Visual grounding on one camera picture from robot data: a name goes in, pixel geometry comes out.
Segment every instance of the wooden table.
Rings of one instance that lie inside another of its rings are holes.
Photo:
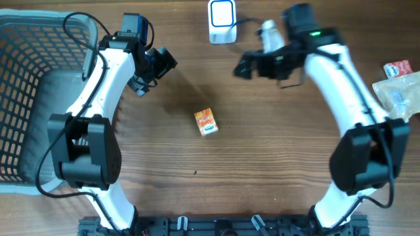
[[[318,0],[313,5],[321,25],[341,30],[369,87],[384,79],[383,62],[409,59],[420,68],[418,1]],[[282,26],[280,13],[290,6],[290,1],[238,0],[237,12]],[[140,215],[305,214],[326,192],[328,161],[339,133],[319,90],[311,81],[280,90],[268,79],[233,77],[241,55],[209,42],[207,1],[7,7],[88,12],[112,32],[120,28],[124,12],[139,12],[155,27],[154,46],[166,46],[178,60],[146,96],[138,98],[126,88],[117,111],[120,179]],[[252,23],[241,28],[241,46],[259,48],[257,28]],[[194,113],[205,108],[213,110],[220,130],[203,138]],[[420,233],[419,117],[411,118],[411,127],[394,206],[382,210],[364,203],[358,210],[368,215],[372,235]],[[385,202],[387,191],[373,196]],[[0,235],[75,235],[77,221],[94,215],[84,197],[0,195]]]

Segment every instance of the slotted basket wall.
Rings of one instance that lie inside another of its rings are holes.
[[[48,146],[47,121],[65,113],[90,76],[94,56],[62,29],[69,12],[0,10],[0,193],[37,195],[36,165]],[[67,28],[96,46],[97,28],[87,16],[73,16]],[[41,169],[41,184],[62,184],[51,154]]]

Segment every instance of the small orange box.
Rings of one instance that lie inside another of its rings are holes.
[[[196,116],[197,125],[202,136],[216,132],[219,128],[216,125],[215,117],[210,108],[199,111],[194,114]]]

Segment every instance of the red and white package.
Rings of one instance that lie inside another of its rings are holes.
[[[383,66],[383,69],[385,70],[385,73],[388,79],[397,78],[399,76],[413,73],[408,60],[403,60],[401,62],[388,63],[385,66]]]

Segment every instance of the clear plastic bag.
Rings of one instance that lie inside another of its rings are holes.
[[[420,112],[420,72],[380,81],[372,87],[391,118],[408,122]]]

